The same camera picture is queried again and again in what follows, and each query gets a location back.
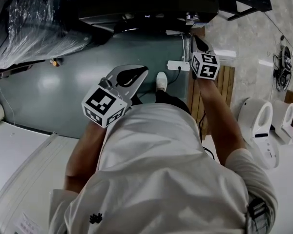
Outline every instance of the white t-shirt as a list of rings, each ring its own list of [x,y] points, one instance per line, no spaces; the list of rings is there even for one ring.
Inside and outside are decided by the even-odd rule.
[[[53,191],[49,233],[243,233],[249,193],[276,209],[249,151],[234,151],[224,167],[204,152],[189,114],[139,105],[110,131],[81,193]]]

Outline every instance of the white toilet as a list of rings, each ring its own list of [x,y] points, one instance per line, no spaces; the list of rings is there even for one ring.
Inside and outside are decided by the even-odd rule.
[[[240,110],[238,124],[243,139],[249,144],[254,159],[265,169],[279,165],[279,150],[269,139],[272,104],[263,99],[247,99]]]
[[[277,100],[273,104],[272,125],[276,134],[288,145],[293,144],[293,103]]]

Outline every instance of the plastic wrap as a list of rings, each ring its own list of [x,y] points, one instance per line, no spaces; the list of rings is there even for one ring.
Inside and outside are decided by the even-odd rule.
[[[73,0],[7,0],[0,14],[0,69],[82,50],[92,35],[75,27]]]

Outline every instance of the green floor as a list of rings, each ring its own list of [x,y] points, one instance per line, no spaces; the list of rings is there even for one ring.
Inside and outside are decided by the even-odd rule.
[[[81,101],[92,84],[116,66],[142,64],[149,68],[149,75],[139,95],[155,89],[155,78],[160,71],[167,74],[168,81],[173,80],[178,71],[167,70],[167,62],[181,60],[182,55],[181,37],[123,33],[103,46],[65,57],[59,68],[48,62],[40,63],[31,70],[0,80],[0,88],[14,111],[16,124],[79,138],[88,122]],[[182,71],[167,92],[186,100],[187,81],[188,73]],[[6,120],[13,122],[11,109],[2,96],[0,100]],[[154,101],[154,94],[142,98],[143,103]]]

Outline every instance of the paper label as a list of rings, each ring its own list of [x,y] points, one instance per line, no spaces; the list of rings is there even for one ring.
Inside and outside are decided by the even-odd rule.
[[[25,213],[23,213],[18,222],[17,227],[23,231],[25,234],[40,234],[40,226],[34,221],[30,220]]]

